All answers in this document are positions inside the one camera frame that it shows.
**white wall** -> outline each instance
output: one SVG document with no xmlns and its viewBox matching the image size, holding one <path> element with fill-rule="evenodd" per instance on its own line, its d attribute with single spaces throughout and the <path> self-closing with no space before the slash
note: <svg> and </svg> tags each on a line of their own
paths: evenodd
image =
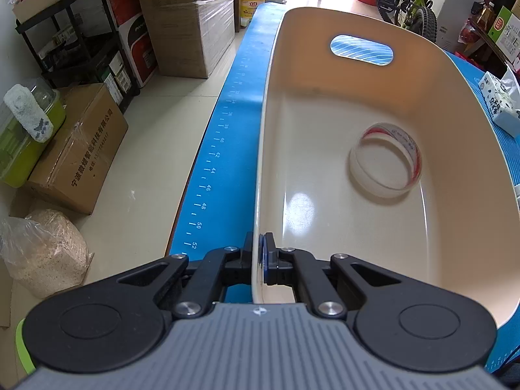
<svg viewBox="0 0 520 390">
<path fill-rule="evenodd" d="M 38 77 L 41 73 L 22 36 L 15 31 L 16 18 L 7 1 L 0 0 L 0 97 L 20 80 Z M 33 37 L 37 34 L 38 31 L 34 31 Z M 0 182 L 0 219 L 8 216 L 14 195 L 15 189 Z M 11 279 L 0 261 L 0 325 L 8 324 L 10 297 Z M 5 385 L 12 385 L 16 379 L 12 345 L 3 344 L 4 340 L 12 338 L 12 329 L 0 328 L 0 383 Z"/>
</svg>

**metal screw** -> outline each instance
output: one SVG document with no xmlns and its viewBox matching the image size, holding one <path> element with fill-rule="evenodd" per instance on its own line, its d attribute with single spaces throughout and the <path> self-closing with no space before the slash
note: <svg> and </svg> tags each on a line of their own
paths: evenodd
<svg viewBox="0 0 520 390">
<path fill-rule="evenodd" d="M 175 306 L 175 310 L 182 315 L 195 315 L 201 310 L 201 306 L 196 302 L 180 302 Z"/>
<path fill-rule="evenodd" d="M 318 306 L 318 310 L 324 315 L 339 315 L 343 312 L 344 308 L 338 302 L 323 302 Z"/>
</svg>

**plastic wrap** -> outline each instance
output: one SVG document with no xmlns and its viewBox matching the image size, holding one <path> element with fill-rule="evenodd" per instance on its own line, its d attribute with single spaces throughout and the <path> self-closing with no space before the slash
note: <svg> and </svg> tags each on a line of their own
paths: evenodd
<svg viewBox="0 0 520 390">
<path fill-rule="evenodd" d="M 143 13 L 161 74 L 207 78 L 235 36 L 233 0 L 155 3 Z"/>
<path fill-rule="evenodd" d="M 5 218 L 0 236 L 9 274 L 39 298 L 81 284 L 93 256 L 76 227 L 53 209 Z"/>
</svg>

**tiled floor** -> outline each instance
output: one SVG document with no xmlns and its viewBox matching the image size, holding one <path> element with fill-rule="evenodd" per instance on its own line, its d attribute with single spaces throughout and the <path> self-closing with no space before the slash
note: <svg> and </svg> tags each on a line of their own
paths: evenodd
<svg viewBox="0 0 520 390">
<path fill-rule="evenodd" d="M 288 0 L 287 6 L 379 18 L 375 7 L 357 0 Z M 156 74 L 126 111 L 128 133 L 94 213 L 69 213 L 95 253 L 87 283 L 164 256 L 193 160 L 243 34 L 236 35 L 209 79 Z M 12 326 L 0 333 L 0 383 L 6 387 L 24 375 L 20 365 L 15 368 L 14 328 L 37 302 L 14 284 Z"/>
</svg>

